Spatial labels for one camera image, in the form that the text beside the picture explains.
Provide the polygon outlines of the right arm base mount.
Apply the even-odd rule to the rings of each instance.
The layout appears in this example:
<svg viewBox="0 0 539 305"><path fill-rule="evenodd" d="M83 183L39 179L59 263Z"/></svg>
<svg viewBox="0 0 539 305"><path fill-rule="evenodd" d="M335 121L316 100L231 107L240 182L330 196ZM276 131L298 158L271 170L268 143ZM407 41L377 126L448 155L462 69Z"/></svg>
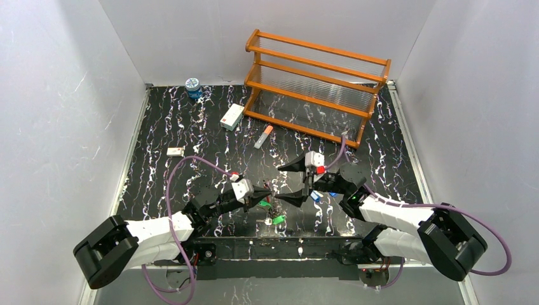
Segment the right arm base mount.
<svg viewBox="0 0 539 305"><path fill-rule="evenodd" d="M359 241L342 243L337 250L330 251L326 258L335 259L345 266L358 267L360 281L368 287L388 284L392 259L382 256L377 250L362 246Z"/></svg>

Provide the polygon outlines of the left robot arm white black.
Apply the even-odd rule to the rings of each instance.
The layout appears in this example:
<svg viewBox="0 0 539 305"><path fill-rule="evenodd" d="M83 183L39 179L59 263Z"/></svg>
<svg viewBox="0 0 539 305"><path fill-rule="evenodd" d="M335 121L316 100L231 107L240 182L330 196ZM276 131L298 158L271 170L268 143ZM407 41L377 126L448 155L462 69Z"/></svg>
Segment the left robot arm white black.
<svg viewBox="0 0 539 305"><path fill-rule="evenodd" d="M99 289L127 269L180 259L178 241L191 241L208 230L212 219L238 209L247 211L270 195L267 188L237 183L224 191L206 187L172 217L124 220L120 215L110 216L72 252L90 288Z"/></svg>

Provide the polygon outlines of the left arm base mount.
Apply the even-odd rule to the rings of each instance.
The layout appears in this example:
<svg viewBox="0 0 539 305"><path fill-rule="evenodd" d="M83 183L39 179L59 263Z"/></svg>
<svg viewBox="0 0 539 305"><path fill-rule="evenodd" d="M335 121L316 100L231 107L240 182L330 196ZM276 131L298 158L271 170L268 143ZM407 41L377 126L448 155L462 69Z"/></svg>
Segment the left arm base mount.
<svg viewBox="0 0 539 305"><path fill-rule="evenodd" d="M173 259L168 260L166 265L168 266L182 266L185 265L185 260L180 253L179 248L175 243L173 250L176 254L173 255ZM195 266L213 266L217 260L217 246L215 243L190 243L184 245L184 251L187 257L190 259L190 263Z"/></svg>

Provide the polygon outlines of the metal key organizer ring red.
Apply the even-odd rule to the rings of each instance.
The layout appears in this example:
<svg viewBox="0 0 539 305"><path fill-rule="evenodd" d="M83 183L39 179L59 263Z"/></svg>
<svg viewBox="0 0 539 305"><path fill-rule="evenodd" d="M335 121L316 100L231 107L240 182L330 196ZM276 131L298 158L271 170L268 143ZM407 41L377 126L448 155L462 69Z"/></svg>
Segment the metal key organizer ring red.
<svg viewBox="0 0 539 305"><path fill-rule="evenodd" d="M272 195L271 196L268 196L265 201L269 202L272 204L272 207L271 208L264 208L264 207L261 207L265 212L266 212L266 220L265 220L265 223L267 225L273 225L272 224L272 219L279 216L279 215L285 215L283 210L282 210L282 206L281 204L279 204L277 202L277 200L274 198L274 189L273 189L273 184L268 181L268 180L263 180L263 186L267 189L271 189L272 191Z"/></svg>

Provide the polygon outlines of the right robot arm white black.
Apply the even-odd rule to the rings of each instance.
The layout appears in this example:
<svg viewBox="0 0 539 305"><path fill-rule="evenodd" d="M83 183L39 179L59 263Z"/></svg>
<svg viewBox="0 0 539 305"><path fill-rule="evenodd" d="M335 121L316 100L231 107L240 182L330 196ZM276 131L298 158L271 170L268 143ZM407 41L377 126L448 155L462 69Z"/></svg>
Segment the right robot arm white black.
<svg viewBox="0 0 539 305"><path fill-rule="evenodd" d="M447 278L462 281L488 249L485 239L451 205L391 205L388 199L369 190L357 164L346 162L336 172L330 172L304 154L278 170L300 172L303 187L293 193L277 194L276 198L301 207L313 191L340 194L339 206L347 216L375 224L360 242L335 252L350 261L408 258L431 264Z"/></svg>

